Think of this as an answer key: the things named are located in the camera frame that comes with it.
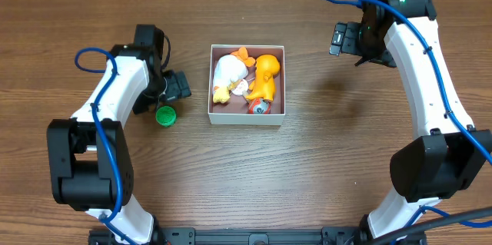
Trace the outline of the green round cap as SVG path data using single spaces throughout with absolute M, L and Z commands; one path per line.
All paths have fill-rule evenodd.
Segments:
M 155 112 L 155 120 L 163 127 L 171 127 L 177 120 L 176 110 L 171 106 L 162 106 Z

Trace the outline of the white plush duck toy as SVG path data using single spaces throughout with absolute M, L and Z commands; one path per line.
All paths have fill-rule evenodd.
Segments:
M 248 54 L 246 47 L 240 47 L 219 58 L 214 69 L 212 81 L 212 101 L 225 104 L 230 99 L 230 91 L 244 79 L 256 60 Z

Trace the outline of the white round rattle drum toy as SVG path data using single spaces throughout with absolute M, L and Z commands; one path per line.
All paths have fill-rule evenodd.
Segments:
M 254 79 L 241 79 L 237 82 L 237 85 L 231 89 L 231 93 L 236 96 L 248 96 L 252 91 L 252 85 Z

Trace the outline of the red ball toy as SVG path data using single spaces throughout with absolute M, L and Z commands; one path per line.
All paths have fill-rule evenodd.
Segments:
M 249 114 L 270 114 L 271 104 L 263 98 L 255 98 L 248 105 Z

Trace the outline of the orange dinosaur toy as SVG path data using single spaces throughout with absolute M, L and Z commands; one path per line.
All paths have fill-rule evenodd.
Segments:
M 248 101 L 263 98 L 272 102 L 276 94 L 274 76 L 280 72 L 280 62 L 274 55 L 261 55 L 256 59 L 255 67 L 255 77 L 249 86 L 251 92 L 244 97 Z

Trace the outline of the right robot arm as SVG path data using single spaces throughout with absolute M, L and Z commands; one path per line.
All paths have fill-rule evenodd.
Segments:
M 359 242 L 397 244 L 421 232 L 417 220 L 467 189 L 491 161 L 491 132 L 478 130 L 454 89 L 440 49 L 431 0 L 327 0 L 363 12 L 340 23 L 330 52 L 396 68 L 411 111 L 414 139 L 390 161 L 392 187 L 361 223 Z

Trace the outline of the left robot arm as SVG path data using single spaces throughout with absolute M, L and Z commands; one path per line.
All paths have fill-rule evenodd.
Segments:
M 133 194 L 124 126 L 130 113 L 175 97 L 170 86 L 183 77 L 166 68 L 170 42 L 135 41 L 110 51 L 90 50 L 107 60 L 100 82 L 70 118 L 54 119 L 47 128 L 52 195 L 58 204 L 105 226 L 90 231 L 90 244 L 166 244 L 157 219 Z

